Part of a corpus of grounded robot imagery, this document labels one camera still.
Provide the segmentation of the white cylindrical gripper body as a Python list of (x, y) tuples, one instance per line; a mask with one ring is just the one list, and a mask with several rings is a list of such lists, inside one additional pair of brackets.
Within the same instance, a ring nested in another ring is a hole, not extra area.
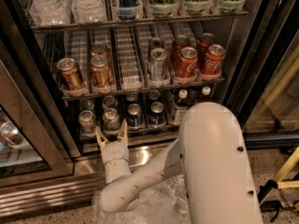
[(101, 158), (105, 168), (106, 183), (131, 174), (129, 169), (129, 149), (121, 141), (106, 143), (101, 147)]

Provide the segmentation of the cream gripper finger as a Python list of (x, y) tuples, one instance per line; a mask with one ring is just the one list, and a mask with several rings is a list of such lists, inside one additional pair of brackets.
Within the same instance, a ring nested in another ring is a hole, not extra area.
[(117, 139), (119, 142), (123, 142), (126, 146), (128, 145), (128, 125), (126, 120), (121, 124)]
[(106, 137), (102, 134), (101, 129), (99, 126), (95, 127), (95, 135), (97, 144), (101, 149), (104, 149), (106, 147), (106, 144), (108, 143), (108, 140)]

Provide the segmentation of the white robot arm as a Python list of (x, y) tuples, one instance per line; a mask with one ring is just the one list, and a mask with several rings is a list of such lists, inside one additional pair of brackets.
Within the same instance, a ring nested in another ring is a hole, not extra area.
[(103, 211), (133, 210), (140, 192), (182, 173), (192, 224), (263, 224), (242, 131), (225, 106), (192, 106), (178, 138), (134, 172), (126, 122), (115, 141), (100, 132), (96, 139), (107, 183), (100, 192)]

